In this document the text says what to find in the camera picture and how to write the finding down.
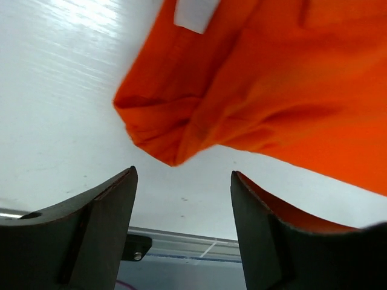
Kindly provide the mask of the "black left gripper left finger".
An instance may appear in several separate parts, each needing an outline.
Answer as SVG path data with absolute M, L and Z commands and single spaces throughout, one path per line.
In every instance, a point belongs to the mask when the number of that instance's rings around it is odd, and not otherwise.
M 130 167 L 63 202 L 1 219 L 1 288 L 113 289 L 137 182 Z

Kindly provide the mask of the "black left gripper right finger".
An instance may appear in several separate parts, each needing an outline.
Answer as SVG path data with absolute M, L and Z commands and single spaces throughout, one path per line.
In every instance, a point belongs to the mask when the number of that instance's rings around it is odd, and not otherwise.
M 352 228 L 313 216 L 240 172 L 230 186 L 248 289 L 385 289 L 386 224 Z

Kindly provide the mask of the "orange t-shirt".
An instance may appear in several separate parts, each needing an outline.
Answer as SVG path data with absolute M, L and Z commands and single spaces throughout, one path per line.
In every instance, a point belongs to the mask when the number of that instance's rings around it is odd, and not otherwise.
M 386 194 L 385 1 L 164 1 L 113 101 L 177 166 L 215 145 Z

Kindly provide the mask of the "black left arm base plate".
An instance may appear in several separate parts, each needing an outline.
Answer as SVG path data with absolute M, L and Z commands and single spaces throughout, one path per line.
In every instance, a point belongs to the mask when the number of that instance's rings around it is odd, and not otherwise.
M 136 234 L 128 234 L 123 248 L 122 260 L 139 262 L 152 247 L 152 238 Z

